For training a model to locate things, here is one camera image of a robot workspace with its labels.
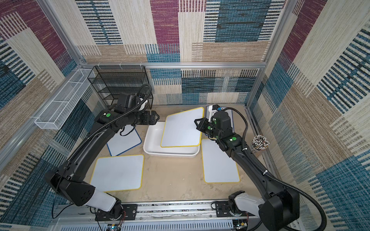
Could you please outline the white plastic storage box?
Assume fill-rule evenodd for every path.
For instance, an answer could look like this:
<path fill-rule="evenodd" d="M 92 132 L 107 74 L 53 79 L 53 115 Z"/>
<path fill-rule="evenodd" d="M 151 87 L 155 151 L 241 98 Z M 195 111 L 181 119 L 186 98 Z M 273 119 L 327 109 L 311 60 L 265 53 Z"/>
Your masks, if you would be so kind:
<path fill-rule="evenodd" d="M 150 125 L 148 127 L 143 147 L 143 150 L 146 154 L 157 157 L 193 158 L 199 153 L 200 146 L 162 148 L 160 144 L 164 131 L 164 126 L 165 122 L 157 122 L 156 125 Z"/>

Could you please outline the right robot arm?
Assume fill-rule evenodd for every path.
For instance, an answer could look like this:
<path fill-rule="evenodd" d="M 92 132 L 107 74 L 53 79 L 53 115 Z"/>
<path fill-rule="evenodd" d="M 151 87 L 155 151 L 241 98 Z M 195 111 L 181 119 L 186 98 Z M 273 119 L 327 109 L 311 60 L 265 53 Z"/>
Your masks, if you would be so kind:
<path fill-rule="evenodd" d="M 218 111 L 212 119 L 195 119 L 196 129 L 215 138 L 219 148 L 232 158 L 257 187 L 264 203 L 259 206 L 258 215 L 270 231 L 288 229 L 297 220 L 299 193 L 269 178 L 268 170 L 250 151 L 245 139 L 235 133 L 230 117 L 225 111 Z"/>

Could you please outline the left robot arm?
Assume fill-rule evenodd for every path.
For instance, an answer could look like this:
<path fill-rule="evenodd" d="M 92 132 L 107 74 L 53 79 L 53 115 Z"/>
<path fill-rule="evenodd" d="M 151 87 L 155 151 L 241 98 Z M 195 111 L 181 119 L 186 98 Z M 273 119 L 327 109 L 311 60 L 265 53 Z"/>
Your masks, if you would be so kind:
<path fill-rule="evenodd" d="M 56 194 L 76 206 L 90 206 L 117 219 L 123 212 L 121 201 L 84 181 L 87 171 L 100 151 L 126 125 L 155 125 L 160 119 L 156 111 L 102 110 L 94 120 L 88 136 L 74 153 L 44 178 Z"/>

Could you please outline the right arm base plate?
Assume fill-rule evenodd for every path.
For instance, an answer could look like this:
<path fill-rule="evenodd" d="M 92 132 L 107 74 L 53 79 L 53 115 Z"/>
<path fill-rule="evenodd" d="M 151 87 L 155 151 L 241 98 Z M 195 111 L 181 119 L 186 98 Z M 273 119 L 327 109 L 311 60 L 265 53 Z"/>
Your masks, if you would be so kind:
<path fill-rule="evenodd" d="M 211 203 L 211 209 L 216 211 L 216 216 L 218 218 L 254 216 L 252 213 L 248 212 L 232 212 L 227 201 L 213 201 Z"/>

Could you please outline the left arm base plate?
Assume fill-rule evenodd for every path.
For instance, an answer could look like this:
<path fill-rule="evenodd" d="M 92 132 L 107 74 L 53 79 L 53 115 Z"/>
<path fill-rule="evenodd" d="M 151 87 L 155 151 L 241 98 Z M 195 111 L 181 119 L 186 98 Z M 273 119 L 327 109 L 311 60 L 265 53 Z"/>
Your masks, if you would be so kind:
<path fill-rule="evenodd" d="M 95 221 L 135 220 L 138 204 L 115 205 L 109 212 L 98 210 Z"/>

